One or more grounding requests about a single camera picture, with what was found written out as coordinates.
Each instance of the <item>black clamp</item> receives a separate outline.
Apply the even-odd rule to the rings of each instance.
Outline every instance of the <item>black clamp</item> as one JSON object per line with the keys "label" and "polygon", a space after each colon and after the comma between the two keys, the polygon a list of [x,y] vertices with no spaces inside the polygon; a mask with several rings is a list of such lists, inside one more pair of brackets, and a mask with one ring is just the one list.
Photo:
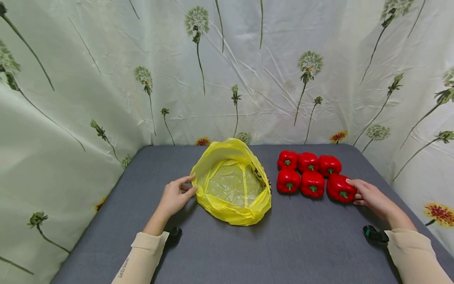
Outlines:
{"label": "black clamp", "polygon": [[382,244],[386,244],[390,241],[388,235],[384,231],[377,231],[372,225],[364,226],[363,232],[369,240]]}

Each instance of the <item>floral curtain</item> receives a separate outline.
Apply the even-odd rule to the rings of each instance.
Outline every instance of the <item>floral curtain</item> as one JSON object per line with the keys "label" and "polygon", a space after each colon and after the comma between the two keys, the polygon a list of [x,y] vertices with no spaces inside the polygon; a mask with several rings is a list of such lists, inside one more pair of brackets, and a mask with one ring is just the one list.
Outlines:
{"label": "floral curtain", "polygon": [[350,144],[454,253],[454,3],[0,2],[0,282],[49,283],[138,149]]}

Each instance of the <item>gray tablecloth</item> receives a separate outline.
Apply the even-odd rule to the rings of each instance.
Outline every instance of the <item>gray tablecloth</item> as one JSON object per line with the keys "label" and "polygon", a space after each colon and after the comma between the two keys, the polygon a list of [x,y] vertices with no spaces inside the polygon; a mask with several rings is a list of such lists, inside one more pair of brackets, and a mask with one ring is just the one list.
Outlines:
{"label": "gray tablecloth", "polygon": [[[383,246],[368,243],[362,227],[384,228],[368,209],[313,201],[276,192],[276,161],[283,149],[331,154],[342,173],[380,188],[432,240],[442,267],[454,279],[454,258],[424,227],[366,158],[349,145],[260,145],[251,150],[272,184],[272,208],[250,227],[230,226],[206,212],[195,199],[168,223],[183,236],[161,259],[154,283],[284,284],[399,283]],[[134,157],[105,204],[56,275],[53,284],[108,284],[130,244],[158,205],[164,186],[190,173],[206,147],[145,147]]]}

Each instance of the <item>dandelion print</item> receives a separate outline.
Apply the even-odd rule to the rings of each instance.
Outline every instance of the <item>dandelion print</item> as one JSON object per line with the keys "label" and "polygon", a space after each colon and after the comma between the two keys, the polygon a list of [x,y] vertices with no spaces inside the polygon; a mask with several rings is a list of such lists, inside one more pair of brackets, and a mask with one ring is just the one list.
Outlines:
{"label": "dandelion print", "polygon": [[172,138],[172,143],[173,143],[173,145],[175,146],[175,142],[173,141],[172,133],[170,133],[170,130],[169,130],[169,127],[167,126],[167,121],[166,121],[166,115],[169,114],[169,109],[163,108],[163,109],[161,110],[161,114],[164,116],[164,124],[166,125],[167,131],[168,131],[169,134],[170,134],[170,138]]}
{"label": "dandelion print", "polygon": [[219,3],[217,0],[215,0],[215,1],[216,1],[217,14],[219,15],[219,21],[221,22],[222,53],[224,53],[224,28],[222,27],[222,18],[221,18],[221,12],[219,10]]}
{"label": "dandelion print", "polygon": [[61,245],[51,241],[43,234],[43,230],[41,229],[41,226],[42,226],[43,222],[46,221],[47,219],[48,219],[48,217],[47,217],[47,215],[44,215],[44,212],[36,212],[31,216],[30,221],[28,222],[27,225],[30,226],[30,229],[36,226],[36,228],[38,229],[38,231],[41,234],[41,236],[43,237],[43,239],[45,239],[49,243],[53,244],[54,246],[56,246],[59,249],[64,250],[65,252],[67,252],[69,254],[70,253],[69,250],[67,250],[64,247],[62,247]]}
{"label": "dandelion print", "polygon": [[449,87],[449,88],[444,90],[444,91],[441,91],[441,92],[435,94],[435,98],[438,97],[437,98],[437,104],[431,110],[429,110],[423,117],[421,117],[421,119],[418,120],[418,122],[416,122],[415,125],[413,125],[413,127],[410,129],[410,132],[408,133],[407,137],[405,138],[404,142],[400,146],[401,149],[405,145],[405,143],[407,142],[408,138],[410,137],[410,134],[418,126],[418,124],[421,121],[423,121],[423,119],[425,119],[431,113],[433,113],[439,106],[444,105],[444,104],[448,103],[449,101],[454,102],[454,81],[453,81],[453,78],[454,78],[454,67],[451,68],[451,70],[448,71],[444,75],[444,78],[443,78],[443,82],[444,82],[445,87]]}
{"label": "dandelion print", "polygon": [[24,271],[24,272],[26,272],[26,273],[28,273],[28,274],[30,274],[30,275],[34,275],[34,273],[31,272],[30,270],[28,270],[27,268],[25,268],[25,267],[23,267],[23,266],[21,266],[21,265],[15,263],[15,262],[9,260],[9,259],[6,259],[6,258],[2,257],[1,255],[0,255],[0,261],[3,261],[3,262],[5,262],[5,263],[8,263],[8,264],[10,264],[10,265],[12,265],[12,266],[14,266],[14,267],[16,267],[16,268],[19,268],[20,270],[22,270],[22,271]]}
{"label": "dandelion print", "polygon": [[424,206],[423,212],[427,217],[432,219],[426,226],[437,222],[441,227],[454,228],[454,210],[448,206],[438,203],[428,203]]}
{"label": "dandelion print", "polygon": [[96,206],[94,207],[96,212],[98,212],[99,209],[101,209],[101,207],[104,205],[105,201],[106,201],[106,196],[104,196],[103,199],[101,199],[101,201],[98,204],[96,204]]}
{"label": "dandelion print", "polygon": [[200,62],[199,44],[202,35],[208,33],[210,30],[208,27],[208,11],[200,6],[192,8],[186,15],[184,25],[188,31],[188,35],[193,37],[192,41],[197,44],[197,58],[202,73],[203,96],[205,96],[205,76],[203,75],[202,63]]}
{"label": "dandelion print", "polygon": [[0,40],[0,82],[3,81],[3,74],[5,75],[6,78],[6,83],[8,86],[13,90],[19,92],[23,98],[31,104],[39,113],[44,115],[47,119],[52,121],[56,126],[60,127],[63,129],[66,133],[71,135],[77,143],[82,147],[82,149],[85,152],[85,147],[84,145],[77,139],[74,135],[72,135],[68,130],[65,128],[61,127],[58,123],[56,123],[52,118],[50,118],[47,114],[45,114],[42,110],[40,110],[32,101],[24,94],[22,89],[19,87],[16,81],[16,75],[17,73],[20,72],[20,65],[15,61],[13,55],[11,52],[8,50],[6,45],[3,43],[2,40]]}
{"label": "dandelion print", "polygon": [[375,52],[377,51],[378,43],[385,32],[386,28],[394,21],[395,18],[398,16],[404,16],[410,10],[411,5],[413,4],[413,0],[386,0],[386,3],[383,7],[383,12],[381,14],[381,20],[384,20],[381,26],[383,29],[378,37],[377,43],[375,44],[374,51],[372,52],[372,56],[370,57],[369,65],[364,72],[363,79],[361,80],[361,84],[366,77],[367,71],[369,70],[370,65],[372,64],[372,60],[374,59]]}
{"label": "dandelion print", "polygon": [[321,105],[322,101],[323,101],[323,98],[320,96],[316,97],[316,99],[314,100],[314,107],[312,108],[311,117],[309,118],[309,125],[307,127],[306,140],[304,140],[304,145],[306,145],[307,137],[309,137],[309,129],[311,128],[312,114],[314,113],[315,107],[317,105]]}
{"label": "dandelion print", "polygon": [[388,100],[390,99],[390,96],[392,95],[392,93],[395,91],[395,90],[400,90],[400,87],[402,87],[402,85],[399,85],[400,81],[402,80],[402,78],[404,77],[404,73],[400,73],[399,75],[395,76],[394,77],[394,82],[391,86],[388,87],[388,94],[386,95],[386,100],[385,100],[385,103],[382,105],[380,111],[377,113],[377,115],[372,119],[372,121],[366,125],[366,127],[363,129],[363,131],[361,131],[360,135],[356,138],[355,142],[353,143],[353,146],[356,145],[356,143],[358,142],[358,139],[361,137],[361,135],[363,135],[364,131],[375,121],[375,119],[381,114],[381,112],[383,111],[383,109],[385,108],[386,104],[388,103]]}
{"label": "dandelion print", "polygon": [[250,133],[247,133],[247,132],[240,132],[238,133],[238,139],[243,141],[244,144],[246,145],[249,145],[249,143],[251,142],[252,140],[252,136]]}
{"label": "dandelion print", "polygon": [[313,51],[307,51],[303,53],[298,62],[298,68],[303,72],[303,75],[300,77],[300,80],[303,81],[303,91],[301,92],[300,100],[298,101],[298,106],[296,107],[295,122],[293,126],[296,125],[296,119],[298,117],[298,111],[300,109],[301,99],[306,90],[306,85],[310,80],[313,80],[317,74],[321,72],[323,67],[323,56]]}
{"label": "dandelion print", "polygon": [[241,100],[241,95],[238,95],[238,85],[232,87],[232,92],[233,104],[235,105],[235,109],[237,110],[237,125],[235,126],[235,133],[233,133],[233,137],[235,137],[238,128],[238,101]]}
{"label": "dandelion print", "polygon": [[424,148],[428,147],[429,145],[431,145],[432,143],[434,142],[437,142],[437,141],[443,141],[443,143],[445,144],[448,144],[450,140],[454,140],[454,132],[453,131],[443,131],[443,132],[440,132],[438,133],[438,135],[435,135],[435,139],[433,139],[432,141],[430,141],[429,143],[427,143],[426,145],[424,145],[424,147],[422,147],[421,149],[419,149],[418,151],[416,151],[416,153],[413,154],[413,156],[411,156],[411,158],[405,163],[405,165],[400,169],[400,171],[397,173],[397,175],[393,178],[393,181],[395,181],[395,179],[400,175],[400,173],[404,170],[405,166],[419,153],[421,152],[422,150],[424,150]]}
{"label": "dandelion print", "polygon": [[408,34],[407,38],[409,38],[409,37],[410,37],[410,35],[411,35],[411,32],[413,31],[413,29],[414,29],[414,28],[415,28],[415,26],[416,26],[416,23],[417,23],[417,22],[418,22],[418,20],[419,20],[419,16],[421,16],[421,12],[423,11],[423,8],[424,8],[424,5],[425,5],[425,2],[426,2],[426,0],[424,0],[423,4],[422,4],[422,6],[421,6],[421,9],[419,10],[418,16],[416,17],[416,21],[415,21],[415,23],[413,24],[413,27],[411,27],[410,33]]}
{"label": "dandelion print", "polygon": [[127,155],[123,160],[121,160],[121,167],[123,169],[126,169],[132,160],[133,158],[131,157],[131,155]]}
{"label": "dandelion print", "polygon": [[90,121],[90,126],[96,130],[96,133],[98,134],[99,137],[101,137],[102,140],[106,141],[109,143],[110,147],[113,149],[113,155],[117,159],[117,161],[121,164],[120,160],[117,157],[117,153],[115,152],[114,146],[110,143],[109,139],[106,136],[106,131],[96,123],[96,121],[91,120]]}
{"label": "dandelion print", "polygon": [[20,34],[19,30],[16,28],[16,26],[9,20],[9,18],[6,16],[6,12],[8,10],[6,9],[5,5],[3,2],[0,2],[0,17],[5,20],[5,22],[10,26],[10,28],[16,33],[18,37],[23,41],[23,43],[28,47],[30,52],[33,54],[33,56],[36,58],[36,61],[38,61],[38,64],[41,66],[41,69],[44,72],[44,75],[46,75],[47,80],[49,81],[50,87],[52,88],[53,91],[55,91],[54,86],[52,85],[52,82],[50,81],[50,77],[46,72],[46,69],[44,69],[43,64],[41,63],[40,59],[36,55],[35,51],[31,48],[31,46],[28,44],[28,42],[25,40],[25,38]]}
{"label": "dandelion print", "polygon": [[335,133],[333,136],[331,136],[330,141],[332,144],[339,144],[339,142],[342,142],[345,137],[347,137],[348,131],[343,130]]}
{"label": "dandelion print", "polygon": [[208,137],[200,137],[196,141],[196,146],[208,146],[210,145],[211,141]]}
{"label": "dandelion print", "polygon": [[137,66],[134,70],[134,76],[137,82],[140,82],[143,85],[143,90],[147,93],[148,98],[150,99],[150,110],[151,110],[151,120],[153,121],[153,132],[154,136],[156,136],[156,128],[154,127],[154,118],[153,118],[153,107],[151,104],[151,93],[153,88],[153,79],[151,78],[150,71],[143,67]]}
{"label": "dandelion print", "polygon": [[385,127],[379,124],[371,126],[366,133],[366,135],[370,138],[370,141],[369,143],[367,143],[366,147],[364,147],[361,153],[364,153],[367,146],[369,146],[369,144],[372,143],[372,141],[383,140],[388,138],[388,136],[390,135],[390,131],[391,129],[389,127]]}

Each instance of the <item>person's right hand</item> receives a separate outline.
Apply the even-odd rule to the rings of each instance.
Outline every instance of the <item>person's right hand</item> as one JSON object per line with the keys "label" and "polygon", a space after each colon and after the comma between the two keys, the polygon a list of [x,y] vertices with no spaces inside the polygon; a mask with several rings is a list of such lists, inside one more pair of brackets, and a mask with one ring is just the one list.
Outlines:
{"label": "person's right hand", "polygon": [[354,205],[368,207],[382,220],[387,221],[391,229],[418,231],[407,214],[376,186],[360,179],[347,179],[346,182],[358,190],[353,202]]}

